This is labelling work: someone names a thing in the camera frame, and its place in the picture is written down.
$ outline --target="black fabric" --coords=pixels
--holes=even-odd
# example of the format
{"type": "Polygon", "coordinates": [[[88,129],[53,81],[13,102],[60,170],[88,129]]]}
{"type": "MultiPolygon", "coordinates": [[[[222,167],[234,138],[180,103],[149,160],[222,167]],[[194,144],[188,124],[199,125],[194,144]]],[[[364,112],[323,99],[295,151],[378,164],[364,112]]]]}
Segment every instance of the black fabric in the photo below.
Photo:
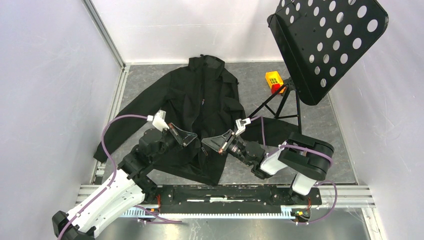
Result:
{"type": "MultiPolygon", "coordinates": [[[[201,139],[234,129],[235,120],[246,118],[239,101],[237,78],[224,66],[224,61],[214,56],[190,58],[188,66],[167,73],[119,112],[118,116],[147,116],[162,109],[166,111],[167,123],[198,135],[183,150],[164,154],[155,169],[207,185],[218,184],[227,156],[202,146],[201,139]],[[206,149],[207,156],[201,147],[206,149]]],[[[104,138],[106,148],[114,152],[145,123],[139,118],[112,123],[104,138]]],[[[100,162],[107,160],[100,144],[94,158],[100,162]]]]}
{"type": "MultiPolygon", "coordinates": [[[[278,147],[279,144],[282,144],[284,141],[286,141],[292,132],[299,131],[297,125],[268,117],[263,118],[263,128],[266,145],[273,147],[278,147]]],[[[246,141],[264,144],[262,141],[261,119],[258,118],[251,124],[247,125],[246,131],[241,134],[241,138],[246,141]]]]}

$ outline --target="black perforated panel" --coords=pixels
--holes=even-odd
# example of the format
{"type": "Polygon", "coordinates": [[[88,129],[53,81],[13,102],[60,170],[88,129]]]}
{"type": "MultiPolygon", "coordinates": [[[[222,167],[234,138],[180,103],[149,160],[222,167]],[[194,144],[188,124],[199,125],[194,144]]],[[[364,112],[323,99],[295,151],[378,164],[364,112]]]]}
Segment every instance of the black perforated panel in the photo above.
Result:
{"type": "Polygon", "coordinates": [[[384,33],[388,22],[375,0],[281,0],[268,18],[299,97],[307,105],[323,99],[384,33]]]}

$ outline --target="zipper pull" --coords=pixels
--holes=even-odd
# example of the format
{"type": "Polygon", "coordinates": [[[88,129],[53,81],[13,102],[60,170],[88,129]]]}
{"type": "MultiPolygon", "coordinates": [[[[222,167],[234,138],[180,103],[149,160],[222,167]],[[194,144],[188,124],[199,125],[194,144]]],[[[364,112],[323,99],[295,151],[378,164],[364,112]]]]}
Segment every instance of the zipper pull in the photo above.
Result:
{"type": "Polygon", "coordinates": [[[201,147],[201,150],[203,151],[203,153],[207,156],[208,152],[206,151],[206,149],[204,147],[201,147]]]}

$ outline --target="black metal stand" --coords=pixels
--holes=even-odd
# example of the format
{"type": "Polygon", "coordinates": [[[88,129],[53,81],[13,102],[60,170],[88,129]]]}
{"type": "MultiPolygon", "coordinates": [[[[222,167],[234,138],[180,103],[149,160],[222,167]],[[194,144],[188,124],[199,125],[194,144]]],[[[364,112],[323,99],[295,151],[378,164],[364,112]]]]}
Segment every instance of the black metal stand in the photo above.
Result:
{"type": "Polygon", "coordinates": [[[297,126],[299,127],[299,133],[302,134],[302,118],[301,118],[301,102],[299,99],[299,94],[296,91],[295,85],[293,84],[292,78],[289,77],[288,79],[284,80],[284,85],[282,85],[277,91],[275,91],[271,96],[269,96],[256,110],[254,110],[250,115],[249,118],[252,118],[255,114],[257,114],[263,107],[268,109],[273,115],[275,119],[289,119],[289,118],[297,118],[297,126]],[[282,99],[279,103],[277,112],[274,112],[269,106],[268,103],[277,96],[280,91],[284,88],[284,92],[282,93],[282,99]],[[284,104],[286,104],[287,98],[289,97],[289,94],[291,91],[294,91],[296,93],[296,110],[297,114],[295,115],[287,115],[287,116],[280,116],[281,111],[283,110],[284,104]]]}

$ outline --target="red object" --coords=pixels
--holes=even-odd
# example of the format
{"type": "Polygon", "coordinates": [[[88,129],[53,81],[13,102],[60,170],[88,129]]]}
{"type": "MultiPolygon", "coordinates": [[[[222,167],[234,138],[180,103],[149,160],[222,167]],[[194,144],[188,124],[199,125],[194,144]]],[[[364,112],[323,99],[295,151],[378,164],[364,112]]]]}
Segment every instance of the red object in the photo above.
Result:
{"type": "Polygon", "coordinates": [[[271,94],[274,94],[275,92],[277,92],[280,87],[281,87],[280,84],[273,84],[271,87],[271,94]]]}

